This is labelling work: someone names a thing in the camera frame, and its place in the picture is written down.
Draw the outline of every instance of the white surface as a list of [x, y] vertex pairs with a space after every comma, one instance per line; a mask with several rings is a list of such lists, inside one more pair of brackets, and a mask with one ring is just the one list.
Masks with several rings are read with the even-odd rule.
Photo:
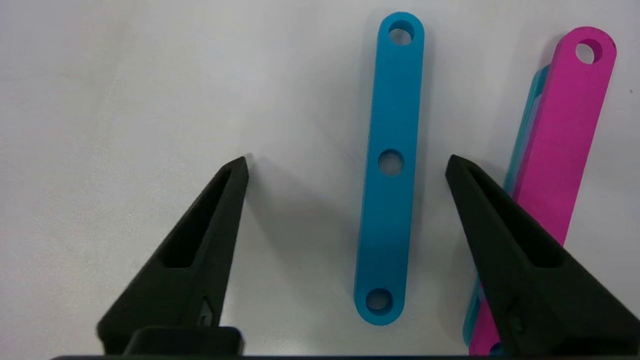
[[[407, 301], [351, 293], [378, 25], [426, 29]], [[618, 45], [567, 247], [640, 315], [637, 1], [0, 1], [0, 357], [95, 324], [217, 169], [252, 155], [223, 323], [247, 354], [462, 354], [475, 273], [444, 170], [504, 179], [529, 83], [584, 25]]]

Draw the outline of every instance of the blue plastic bar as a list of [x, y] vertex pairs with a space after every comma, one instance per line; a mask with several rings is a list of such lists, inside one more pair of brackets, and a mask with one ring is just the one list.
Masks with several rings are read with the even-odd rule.
[[[395, 43], [390, 33], [396, 29], [407, 32], [411, 42]], [[374, 325], [393, 322], [404, 308], [423, 52], [418, 18], [397, 12], [382, 21], [354, 289], [360, 316]], [[380, 169], [385, 156], [399, 160], [398, 174]]]

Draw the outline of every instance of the hole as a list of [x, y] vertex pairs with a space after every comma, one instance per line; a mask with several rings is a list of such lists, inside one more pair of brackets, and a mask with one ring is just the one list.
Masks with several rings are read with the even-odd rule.
[[602, 46], [593, 39], [585, 39], [575, 47], [575, 55], [585, 64], [598, 62], [602, 57]]
[[209, 305], [209, 299], [207, 297], [202, 298], [202, 304], [200, 305], [200, 314], [198, 315], [197, 326], [211, 326], [213, 323], [213, 311], [211, 311], [211, 305]]
[[587, 44], [578, 44], [575, 47], [575, 55], [585, 64], [593, 63], [593, 50]]
[[410, 44], [414, 35], [413, 26], [406, 20], [398, 20], [389, 27], [389, 38], [400, 46]]
[[367, 294], [367, 309], [377, 316], [389, 314], [394, 299], [387, 289], [373, 289]]
[[404, 157], [398, 150], [385, 150], [378, 157], [378, 167], [383, 174], [396, 176], [404, 168]]
[[489, 355], [491, 356], [502, 356], [504, 355], [504, 348], [502, 347], [502, 343], [495, 343], [489, 350]]

